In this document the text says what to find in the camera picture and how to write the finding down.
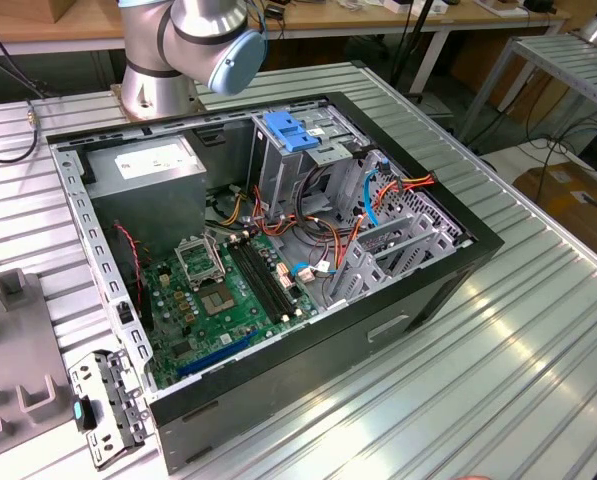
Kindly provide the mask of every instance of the blue cable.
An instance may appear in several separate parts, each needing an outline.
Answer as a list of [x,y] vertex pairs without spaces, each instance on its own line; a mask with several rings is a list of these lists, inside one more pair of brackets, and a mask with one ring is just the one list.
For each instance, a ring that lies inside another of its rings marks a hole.
[[297,263],[296,265],[294,265],[294,268],[292,268],[292,269],[291,269],[291,272],[290,272],[290,273],[291,273],[293,276],[296,276],[296,274],[297,274],[297,273],[298,273],[300,270],[302,270],[302,269],[304,269],[304,268],[309,268],[309,264],[308,264],[308,263],[306,263],[306,262]]
[[378,219],[376,218],[376,214],[374,213],[374,209],[371,206],[371,196],[369,195],[369,182],[371,181],[371,177],[379,173],[377,168],[374,168],[371,172],[367,174],[365,178],[365,186],[363,190],[364,202],[365,202],[365,210],[367,211],[367,216],[369,220],[374,225],[378,225]]

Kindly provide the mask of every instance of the wooden table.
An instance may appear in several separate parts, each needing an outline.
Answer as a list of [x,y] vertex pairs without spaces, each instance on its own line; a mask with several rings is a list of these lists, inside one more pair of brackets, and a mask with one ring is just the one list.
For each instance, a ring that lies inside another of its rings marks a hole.
[[[546,26],[556,33],[569,15],[532,13],[528,17],[503,18],[472,0],[449,7],[445,15],[430,16],[423,31],[434,32],[420,70],[411,87],[422,92],[450,32],[455,30],[506,29]],[[407,15],[382,7],[352,12],[335,0],[325,4],[293,3],[285,13],[284,38],[314,38],[401,33]],[[411,26],[416,17],[412,15]],[[281,26],[268,20],[270,39],[280,36]],[[56,53],[124,48],[120,10],[114,0],[77,0],[55,24],[45,24],[0,15],[0,38],[13,54]]]

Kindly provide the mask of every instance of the white label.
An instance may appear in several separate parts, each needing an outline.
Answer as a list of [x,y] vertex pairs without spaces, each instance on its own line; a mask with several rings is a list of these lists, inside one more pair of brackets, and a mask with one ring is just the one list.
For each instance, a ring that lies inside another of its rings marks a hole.
[[321,260],[315,268],[319,272],[327,273],[329,271],[329,262],[327,260]]
[[589,195],[587,192],[571,192],[571,194],[580,203],[589,203],[589,202],[587,202],[587,199],[585,197],[591,198],[593,200],[593,197],[591,195]]
[[307,133],[312,137],[317,137],[318,135],[324,135],[325,131],[322,128],[312,128],[311,130],[307,130]]
[[569,183],[571,182],[571,177],[567,174],[567,172],[562,172],[556,170],[554,172],[549,172],[552,177],[556,179],[558,183]]
[[198,159],[190,157],[178,145],[163,145],[139,152],[123,153],[116,157],[116,165],[125,180],[172,168],[195,165]]

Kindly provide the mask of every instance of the yellow wire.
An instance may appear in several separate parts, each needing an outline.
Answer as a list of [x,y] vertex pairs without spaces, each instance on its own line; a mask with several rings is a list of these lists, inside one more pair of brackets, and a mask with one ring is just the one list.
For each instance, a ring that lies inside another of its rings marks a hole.
[[242,199],[242,197],[240,195],[238,195],[238,198],[236,198],[236,205],[234,207],[234,213],[232,213],[231,217],[229,217],[224,222],[220,222],[221,225],[229,226],[229,225],[231,225],[232,223],[234,223],[236,221],[236,219],[238,218],[238,214],[240,213],[240,201],[241,201],[241,199]]
[[431,174],[427,175],[426,177],[420,178],[402,178],[401,181],[411,183],[411,182],[422,182],[424,180],[429,180]]

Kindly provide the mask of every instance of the slotted aluminum surface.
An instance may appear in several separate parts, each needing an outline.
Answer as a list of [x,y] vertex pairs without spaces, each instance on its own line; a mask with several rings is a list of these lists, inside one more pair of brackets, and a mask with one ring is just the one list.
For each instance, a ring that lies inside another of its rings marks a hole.
[[[504,240],[433,322],[176,478],[590,478],[597,471],[597,258],[351,64],[258,75],[211,109],[340,90]],[[45,133],[125,120],[107,93],[39,102]],[[30,141],[0,105],[0,155]],[[0,166],[0,271],[41,275],[65,363],[114,348],[45,145]],[[96,473],[73,423],[0,456],[0,478],[161,478],[156,439]]]
[[597,47],[566,34],[520,37],[513,50],[597,103]]

